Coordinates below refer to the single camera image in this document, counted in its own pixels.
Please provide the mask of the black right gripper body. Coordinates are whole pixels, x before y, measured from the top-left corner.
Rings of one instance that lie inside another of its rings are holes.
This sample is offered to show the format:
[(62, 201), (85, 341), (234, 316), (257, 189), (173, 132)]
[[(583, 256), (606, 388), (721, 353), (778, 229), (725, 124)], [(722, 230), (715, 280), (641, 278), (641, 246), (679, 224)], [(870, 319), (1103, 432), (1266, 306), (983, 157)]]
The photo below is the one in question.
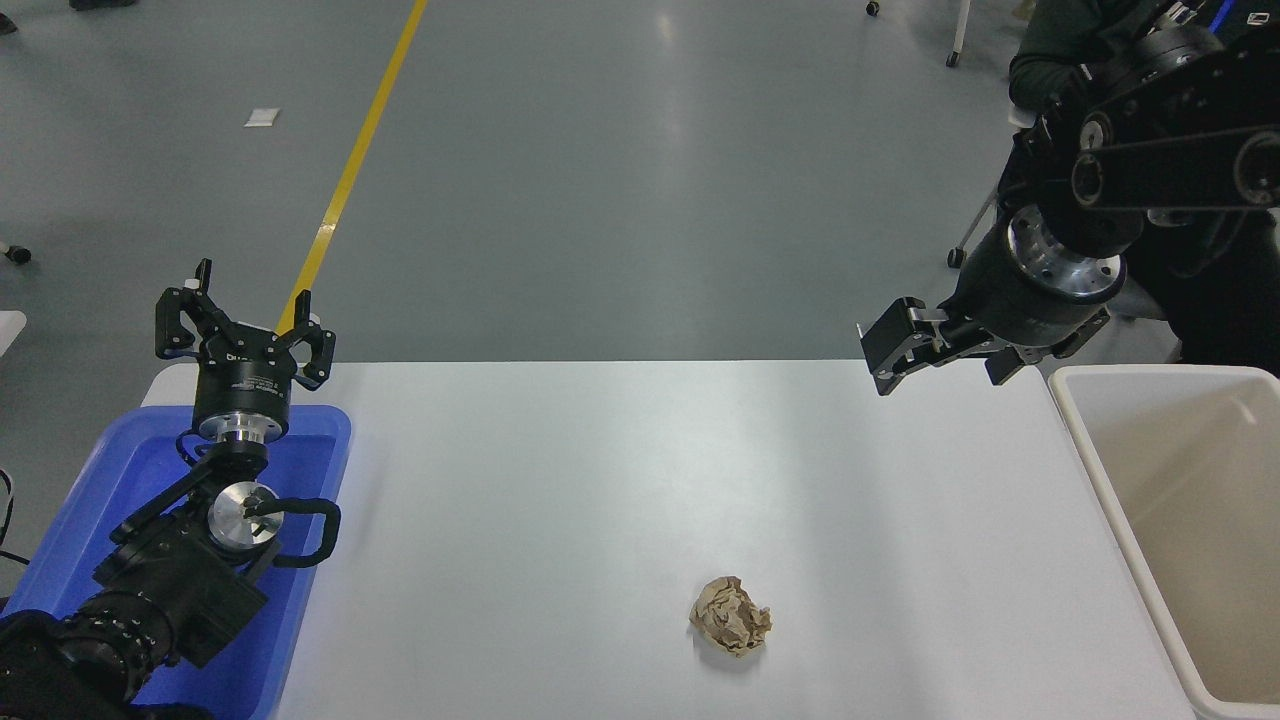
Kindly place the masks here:
[(945, 307), (998, 340), (1048, 347), (1114, 297), (1114, 260), (1061, 245), (1037, 223), (1000, 222), (963, 264)]

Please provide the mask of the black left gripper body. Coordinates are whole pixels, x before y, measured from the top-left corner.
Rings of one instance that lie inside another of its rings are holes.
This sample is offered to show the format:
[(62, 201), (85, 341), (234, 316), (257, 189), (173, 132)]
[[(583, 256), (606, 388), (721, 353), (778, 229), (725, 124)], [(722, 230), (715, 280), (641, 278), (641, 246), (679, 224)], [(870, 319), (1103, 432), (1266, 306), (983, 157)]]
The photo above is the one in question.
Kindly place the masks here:
[(236, 338), (216, 333), (198, 347), (192, 429), (206, 439), (232, 416), (250, 416), (265, 439), (287, 434), (296, 363), (268, 348), (278, 337), (264, 328), (239, 328)]

